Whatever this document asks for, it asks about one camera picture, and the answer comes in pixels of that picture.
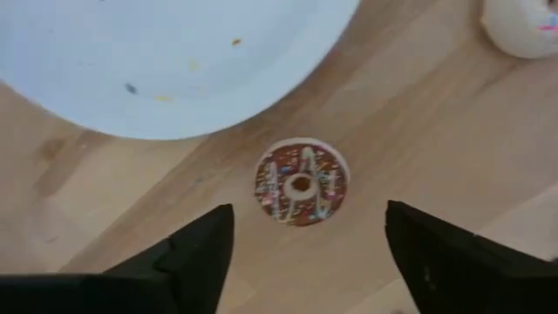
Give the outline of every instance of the crumb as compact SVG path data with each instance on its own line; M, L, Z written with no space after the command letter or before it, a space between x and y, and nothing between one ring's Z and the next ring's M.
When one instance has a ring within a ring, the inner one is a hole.
M191 58L190 61L188 62L188 70L191 72L200 70L200 63L195 59Z
M133 95L136 95L136 94L138 93L138 89L137 89L134 85L132 85L132 84L130 84L130 83L124 84L124 87L126 88L126 90L127 90L129 93L131 93L131 94L133 94Z
M168 96L155 96L155 100L163 101L163 102L171 102L171 101L173 101L173 99L170 98L170 97L168 97Z

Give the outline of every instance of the donut hole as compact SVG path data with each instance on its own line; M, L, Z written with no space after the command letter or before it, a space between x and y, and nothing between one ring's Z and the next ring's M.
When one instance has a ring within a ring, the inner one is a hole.
M298 177L292 183L291 186L295 191L306 192L310 188L311 182L307 177Z

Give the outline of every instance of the donut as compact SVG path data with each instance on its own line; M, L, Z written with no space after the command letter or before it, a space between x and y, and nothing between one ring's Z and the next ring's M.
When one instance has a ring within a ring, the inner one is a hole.
M347 162L332 146L311 138L281 140L257 165L255 197L277 222L308 226L341 207L349 175Z
M520 58L558 53L558 15L552 0L485 0L481 22L494 43Z

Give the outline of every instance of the white icing drizzle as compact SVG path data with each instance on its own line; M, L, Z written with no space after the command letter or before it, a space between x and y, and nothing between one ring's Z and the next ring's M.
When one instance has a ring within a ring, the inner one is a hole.
M279 219L281 215L279 209L279 178L277 176L277 164L274 161L269 163L268 192L272 199L271 214L275 219Z
M328 181L330 185L328 186L327 196L331 196L335 194L335 185L336 185L336 178L337 178L337 171L331 170ZM316 215L321 219L326 219L330 215L331 209L331 201L327 201L324 205L321 203L320 195L316 198Z

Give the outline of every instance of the wood grain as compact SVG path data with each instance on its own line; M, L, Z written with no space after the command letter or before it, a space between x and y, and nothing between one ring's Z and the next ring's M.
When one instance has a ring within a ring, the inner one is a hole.
M542 258L558 255L558 59L497 51L477 0L363 0L336 47L239 126L170 142L116 139L0 86L0 271L102 271L232 202L221 313L417 313L384 238L388 199ZM305 229L252 197L277 140L337 147L342 209Z

